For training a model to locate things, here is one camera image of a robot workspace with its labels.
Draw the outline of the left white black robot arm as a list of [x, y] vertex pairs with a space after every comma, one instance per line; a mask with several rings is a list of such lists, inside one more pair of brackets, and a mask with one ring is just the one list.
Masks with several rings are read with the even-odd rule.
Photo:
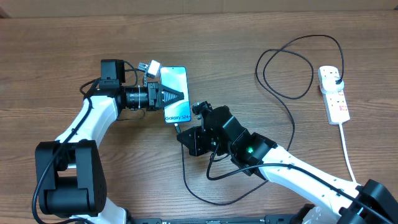
[[183, 121], [188, 105], [185, 67], [163, 67], [155, 60], [125, 68], [128, 62], [104, 59], [101, 76], [86, 85], [83, 107], [69, 128], [35, 149], [37, 185], [32, 215], [55, 215], [62, 223], [133, 223], [125, 208], [107, 196], [98, 147], [123, 109], [164, 110], [166, 123]]

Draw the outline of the blue Galaxy smartphone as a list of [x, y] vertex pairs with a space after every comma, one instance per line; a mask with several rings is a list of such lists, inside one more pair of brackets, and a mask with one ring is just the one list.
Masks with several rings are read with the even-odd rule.
[[165, 122], [171, 124], [191, 121], [186, 68], [162, 67], [160, 81]]

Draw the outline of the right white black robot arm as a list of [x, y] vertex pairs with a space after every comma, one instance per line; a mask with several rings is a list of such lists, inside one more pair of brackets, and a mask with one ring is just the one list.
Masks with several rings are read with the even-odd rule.
[[190, 155], [229, 154], [238, 172], [284, 186], [310, 201], [296, 223], [397, 223], [397, 200], [375, 180], [365, 185], [337, 178], [291, 155], [275, 141], [250, 133], [227, 106], [193, 107], [201, 120], [177, 134]]

